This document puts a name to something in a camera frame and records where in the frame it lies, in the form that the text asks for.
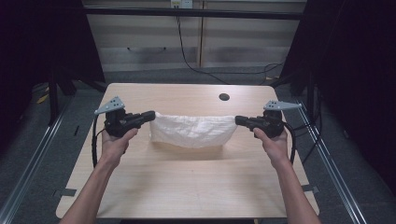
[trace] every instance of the power socket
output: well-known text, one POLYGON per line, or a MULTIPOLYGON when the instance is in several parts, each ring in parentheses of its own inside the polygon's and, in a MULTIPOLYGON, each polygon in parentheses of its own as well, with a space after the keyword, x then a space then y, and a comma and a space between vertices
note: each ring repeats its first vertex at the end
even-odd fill
POLYGON ((181 0, 171 0, 171 8, 181 8, 181 0))
POLYGON ((181 8, 192 8, 192 0, 181 0, 181 8))

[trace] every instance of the white cloth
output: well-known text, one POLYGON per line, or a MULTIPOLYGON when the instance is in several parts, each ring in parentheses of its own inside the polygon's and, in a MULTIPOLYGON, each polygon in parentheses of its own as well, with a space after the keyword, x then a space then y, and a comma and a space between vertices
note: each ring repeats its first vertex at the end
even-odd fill
POLYGON ((213 147, 224 145, 236 129, 235 116, 188 117, 155 113, 149 123, 152 142, 180 147, 213 147))

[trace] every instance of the forearm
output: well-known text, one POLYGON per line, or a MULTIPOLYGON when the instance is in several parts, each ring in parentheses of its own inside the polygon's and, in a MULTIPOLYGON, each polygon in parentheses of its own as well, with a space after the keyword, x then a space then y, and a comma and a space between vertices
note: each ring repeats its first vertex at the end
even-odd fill
POLYGON ((288 223, 320 223, 317 214, 305 197, 291 163, 285 161, 276 168, 276 171, 286 207, 288 223))
POLYGON ((61 223, 94 223, 113 169, 98 162, 61 223))

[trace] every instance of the person's left hand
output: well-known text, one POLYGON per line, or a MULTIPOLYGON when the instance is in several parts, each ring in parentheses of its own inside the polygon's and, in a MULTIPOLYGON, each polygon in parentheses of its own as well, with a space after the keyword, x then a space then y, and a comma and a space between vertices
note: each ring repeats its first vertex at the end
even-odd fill
POLYGON ((115 169, 120 164, 120 158, 129 146, 129 140, 137 135, 137 129, 128 131, 122 138, 110 136, 106 130, 102 131, 102 156, 103 162, 115 169))

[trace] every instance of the wooden table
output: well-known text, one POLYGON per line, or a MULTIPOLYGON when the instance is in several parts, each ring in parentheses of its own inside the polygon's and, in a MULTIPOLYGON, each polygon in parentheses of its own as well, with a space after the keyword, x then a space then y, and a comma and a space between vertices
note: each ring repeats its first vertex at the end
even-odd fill
MULTIPOLYGON (((155 110, 164 115, 256 117, 269 100, 270 87, 224 85, 111 84, 102 105, 118 95, 125 110, 155 110), (221 101, 227 93, 230 100, 221 101)), ((100 130, 105 116, 99 116, 100 130)), ((62 217, 92 172, 89 133, 70 176, 56 215, 62 217)), ((98 158, 101 145, 98 144, 98 158)), ((294 169, 308 184, 298 154, 294 169)), ((318 213, 311 191, 306 196, 318 213)), ((149 141, 149 124, 130 141, 127 153, 108 183, 98 217, 119 218, 257 218, 285 217, 275 169, 262 142, 239 126, 222 147, 184 148, 149 141)))

